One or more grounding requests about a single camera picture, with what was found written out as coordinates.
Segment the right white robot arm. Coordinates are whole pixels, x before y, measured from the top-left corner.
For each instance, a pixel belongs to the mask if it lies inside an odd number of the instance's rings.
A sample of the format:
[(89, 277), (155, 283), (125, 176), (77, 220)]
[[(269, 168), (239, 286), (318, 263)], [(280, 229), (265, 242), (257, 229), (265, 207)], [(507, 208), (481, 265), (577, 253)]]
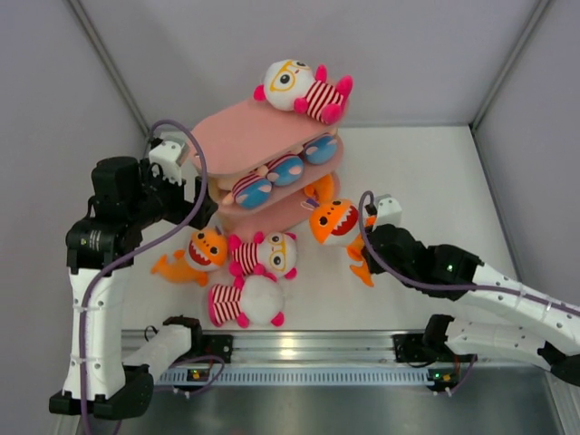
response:
[(361, 229), (363, 254), (374, 275), (387, 272), (432, 298), (478, 307), (504, 324), (435, 314), (422, 336), (432, 359), (478, 355), (541, 368), (559, 380), (579, 383), (579, 308), (508, 277), (458, 246), (425, 246), (393, 224)]

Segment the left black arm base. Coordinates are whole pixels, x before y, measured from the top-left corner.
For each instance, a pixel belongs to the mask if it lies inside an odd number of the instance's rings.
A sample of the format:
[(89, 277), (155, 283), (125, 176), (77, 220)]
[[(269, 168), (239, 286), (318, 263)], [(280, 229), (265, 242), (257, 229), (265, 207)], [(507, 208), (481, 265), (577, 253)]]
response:
[(177, 327), (177, 332), (188, 338), (188, 344), (180, 344), (175, 363), (200, 356), (218, 356), (225, 363), (230, 363), (233, 352), (233, 336), (231, 334), (208, 334), (203, 331), (201, 322), (194, 317), (184, 315), (171, 316), (162, 324), (162, 329)]

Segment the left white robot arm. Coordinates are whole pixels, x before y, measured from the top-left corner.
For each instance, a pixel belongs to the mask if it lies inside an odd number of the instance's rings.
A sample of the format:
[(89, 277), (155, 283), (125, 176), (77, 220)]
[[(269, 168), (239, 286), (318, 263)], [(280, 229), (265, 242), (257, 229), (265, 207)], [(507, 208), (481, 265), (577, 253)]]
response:
[(73, 335), (68, 374), (49, 400), (53, 414), (123, 421), (142, 416), (156, 380), (179, 358), (195, 362), (205, 341), (199, 321), (172, 316), (130, 358), (121, 356), (124, 291), (135, 256), (166, 241), (145, 243), (144, 229), (165, 220), (201, 229), (217, 210), (208, 177), (195, 178), (195, 199), (185, 198), (185, 181), (171, 179), (178, 164), (115, 157), (92, 170), (93, 194), (85, 216), (65, 237), (72, 286)]

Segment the white glasses plush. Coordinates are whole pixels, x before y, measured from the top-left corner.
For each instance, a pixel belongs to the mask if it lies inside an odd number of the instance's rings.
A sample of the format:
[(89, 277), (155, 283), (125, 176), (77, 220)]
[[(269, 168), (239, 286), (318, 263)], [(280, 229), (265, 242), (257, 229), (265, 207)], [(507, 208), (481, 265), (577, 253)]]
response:
[(313, 70), (302, 61), (285, 59), (266, 69), (262, 82), (254, 89), (253, 99), (331, 125), (343, 117), (353, 86), (351, 75), (330, 82), (324, 64)]

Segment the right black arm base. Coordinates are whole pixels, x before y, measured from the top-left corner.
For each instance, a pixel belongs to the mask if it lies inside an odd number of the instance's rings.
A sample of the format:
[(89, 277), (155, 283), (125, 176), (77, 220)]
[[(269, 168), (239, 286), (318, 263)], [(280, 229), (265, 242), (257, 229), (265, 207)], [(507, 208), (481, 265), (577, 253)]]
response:
[(447, 328), (454, 317), (434, 314), (422, 332), (397, 333), (392, 337), (397, 363), (419, 367), (433, 363), (469, 363), (473, 353), (455, 353), (447, 345)]

